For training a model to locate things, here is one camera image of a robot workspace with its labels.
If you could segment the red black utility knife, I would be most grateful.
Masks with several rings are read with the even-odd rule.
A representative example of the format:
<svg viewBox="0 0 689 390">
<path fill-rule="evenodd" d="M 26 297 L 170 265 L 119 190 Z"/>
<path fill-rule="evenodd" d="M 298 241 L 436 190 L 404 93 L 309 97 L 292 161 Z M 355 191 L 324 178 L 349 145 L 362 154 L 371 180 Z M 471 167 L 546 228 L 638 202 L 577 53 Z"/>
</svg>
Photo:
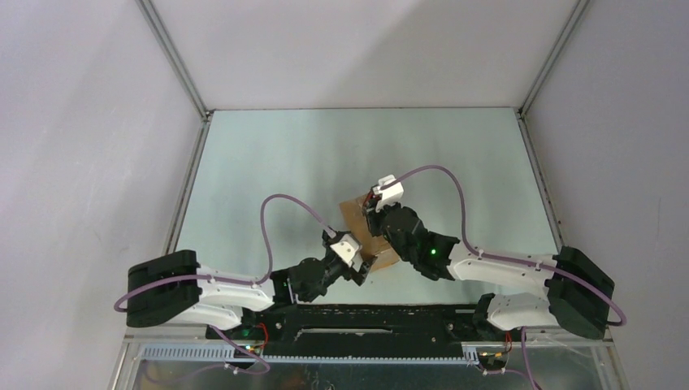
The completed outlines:
<svg viewBox="0 0 689 390">
<path fill-rule="evenodd" d="M 364 215 L 366 215 L 366 214 L 370 213 L 371 211 L 375 210 L 375 205 L 376 205 L 375 195 L 372 192 L 369 192 L 366 195 L 364 202 L 362 203 L 362 213 Z"/>
</svg>

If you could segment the brown cardboard express box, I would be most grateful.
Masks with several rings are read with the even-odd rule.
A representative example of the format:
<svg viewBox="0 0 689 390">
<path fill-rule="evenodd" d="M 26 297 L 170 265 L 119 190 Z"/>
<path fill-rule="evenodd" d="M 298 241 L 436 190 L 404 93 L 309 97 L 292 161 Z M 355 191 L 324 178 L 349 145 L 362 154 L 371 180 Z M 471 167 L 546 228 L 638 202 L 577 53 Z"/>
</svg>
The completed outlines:
<svg viewBox="0 0 689 390">
<path fill-rule="evenodd" d="M 372 236 L 368 230 L 362 205 L 366 195 L 343 201 L 339 204 L 340 213 L 349 231 L 362 245 L 362 259 L 370 265 L 370 271 L 381 271 L 391 267 L 401 259 L 397 252 L 382 236 Z"/>
</svg>

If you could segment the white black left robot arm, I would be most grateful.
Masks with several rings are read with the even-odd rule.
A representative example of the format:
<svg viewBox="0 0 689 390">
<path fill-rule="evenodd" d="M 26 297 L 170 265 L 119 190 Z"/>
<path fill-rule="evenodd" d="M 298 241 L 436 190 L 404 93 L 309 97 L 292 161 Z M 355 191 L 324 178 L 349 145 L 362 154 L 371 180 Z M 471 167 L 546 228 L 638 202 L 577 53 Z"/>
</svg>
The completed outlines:
<svg viewBox="0 0 689 390">
<path fill-rule="evenodd" d="M 128 270 L 128 291 L 115 309 L 128 327 L 196 323 L 247 338 L 257 327 L 254 313 L 312 302 L 338 280 L 361 286 L 377 261 L 351 232 L 325 235 L 323 246 L 322 258 L 272 271 L 264 281 L 203 266 L 191 249 L 169 253 Z"/>
</svg>

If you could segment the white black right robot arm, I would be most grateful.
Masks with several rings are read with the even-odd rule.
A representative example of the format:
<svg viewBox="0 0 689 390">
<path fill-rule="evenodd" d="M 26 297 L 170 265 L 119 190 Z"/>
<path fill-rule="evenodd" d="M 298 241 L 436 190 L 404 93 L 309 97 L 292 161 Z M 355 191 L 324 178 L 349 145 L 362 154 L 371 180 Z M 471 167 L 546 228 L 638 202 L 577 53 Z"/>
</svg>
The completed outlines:
<svg viewBox="0 0 689 390">
<path fill-rule="evenodd" d="M 517 289 L 481 296 L 472 327 L 492 340 L 521 327 L 558 326 L 601 340 L 611 326 L 613 280 L 584 252 L 564 246 L 552 255 L 485 253 L 455 236 L 427 229 L 417 213 L 396 203 L 362 207 L 369 233 L 383 237 L 417 272 L 430 280 L 479 281 Z"/>
</svg>

